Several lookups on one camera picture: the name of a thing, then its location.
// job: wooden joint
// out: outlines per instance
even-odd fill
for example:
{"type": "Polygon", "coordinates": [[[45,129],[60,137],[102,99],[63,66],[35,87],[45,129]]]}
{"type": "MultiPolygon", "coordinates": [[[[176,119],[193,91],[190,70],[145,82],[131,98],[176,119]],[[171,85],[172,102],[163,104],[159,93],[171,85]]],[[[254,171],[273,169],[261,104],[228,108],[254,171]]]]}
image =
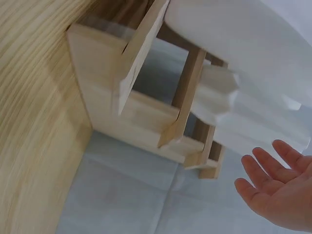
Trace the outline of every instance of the wooden joint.
{"type": "Polygon", "coordinates": [[[172,106],[180,109],[179,115],[176,121],[161,134],[158,147],[163,147],[172,141],[179,141],[183,137],[205,56],[206,52],[196,46],[189,51],[172,101],[172,106]]]}

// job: wood grain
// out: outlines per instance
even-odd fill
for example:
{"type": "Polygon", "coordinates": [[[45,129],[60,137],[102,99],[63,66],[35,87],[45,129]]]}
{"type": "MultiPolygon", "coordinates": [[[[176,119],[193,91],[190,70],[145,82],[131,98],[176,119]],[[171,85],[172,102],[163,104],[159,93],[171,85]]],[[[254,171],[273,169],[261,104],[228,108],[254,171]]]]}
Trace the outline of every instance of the wood grain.
{"type": "Polygon", "coordinates": [[[118,23],[137,29],[145,14],[155,0],[98,0],[84,14],[85,17],[93,16],[94,25],[102,20],[118,23]]]}
{"type": "MultiPolygon", "coordinates": [[[[212,56],[211,65],[228,67],[228,64],[226,62],[215,56],[212,56]]],[[[213,141],[214,131],[214,126],[210,126],[202,122],[200,119],[196,120],[192,137],[201,142],[206,141],[206,144],[202,154],[190,156],[189,160],[187,161],[188,164],[186,164],[186,166],[189,166],[189,168],[190,166],[192,166],[192,168],[203,168],[199,172],[200,179],[217,179],[221,171],[225,148],[219,143],[213,141]],[[205,162],[206,160],[216,161],[217,166],[215,168],[205,168],[205,165],[201,166],[203,165],[202,162],[205,162]]]]}
{"type": "Polygon", "coordinates": [[[205,57],[206,52],[195,45],[189,51],[172,101],[172,105],[180,109],[179,116],[161,134],[158,147],[164,147],[170,142],[180,140],[183,137],[205,57]]]}
{"type": "Polygon", "coordinates": [[[92,131],[64,31],[91,0],[0,2],[0,233],[52,234],[92,131]]]}

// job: wooden frame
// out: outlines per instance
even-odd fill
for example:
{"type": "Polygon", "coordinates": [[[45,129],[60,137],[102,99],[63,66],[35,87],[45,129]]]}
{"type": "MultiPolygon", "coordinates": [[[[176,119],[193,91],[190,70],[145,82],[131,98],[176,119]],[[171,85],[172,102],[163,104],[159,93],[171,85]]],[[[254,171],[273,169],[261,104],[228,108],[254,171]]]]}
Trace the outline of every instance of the wooden frame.
{"type": "Polygon", "coordinates": [[[197,121],[192,138],[183,133],[204,60],[223,62],[163,24],[168,2],[155,0],[129,41],[71,25],[67,38],[76,76],[95,130],[183,163],[186,169],[201,169],[200,178],[217,178],[224,150],[213,142],[215,127],[197,121]],[[172,105],[132,90],[157,34],[189,50],[172,105]]]}

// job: wooden wall panel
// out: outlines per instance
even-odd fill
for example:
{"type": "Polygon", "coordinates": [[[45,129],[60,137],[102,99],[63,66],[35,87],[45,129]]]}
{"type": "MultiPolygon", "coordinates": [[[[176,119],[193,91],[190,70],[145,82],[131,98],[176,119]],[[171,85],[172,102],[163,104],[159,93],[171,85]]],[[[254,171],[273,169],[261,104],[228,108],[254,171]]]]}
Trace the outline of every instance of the wooden wall panel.
{"type": "Polygon", "coordinates": [[[92,0],[0,0],[0,233],[52,234],[92,131],[65,33],[92,0]]]}

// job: palm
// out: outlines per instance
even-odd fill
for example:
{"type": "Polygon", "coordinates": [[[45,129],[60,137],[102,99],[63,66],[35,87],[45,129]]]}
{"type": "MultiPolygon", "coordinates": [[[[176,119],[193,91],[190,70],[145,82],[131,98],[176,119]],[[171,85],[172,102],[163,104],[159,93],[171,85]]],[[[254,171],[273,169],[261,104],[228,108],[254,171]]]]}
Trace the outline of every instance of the palm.
{"type": "Polygon", "coordinates": [[[257,214],[281,227],[298,231],[312,231],[312,157],[303,156],[283,141],[273,147],[292,168],[284,168],[261,148],[242,163],[255,185],[238,179],[235,186],[248,206],[257,214]]]}

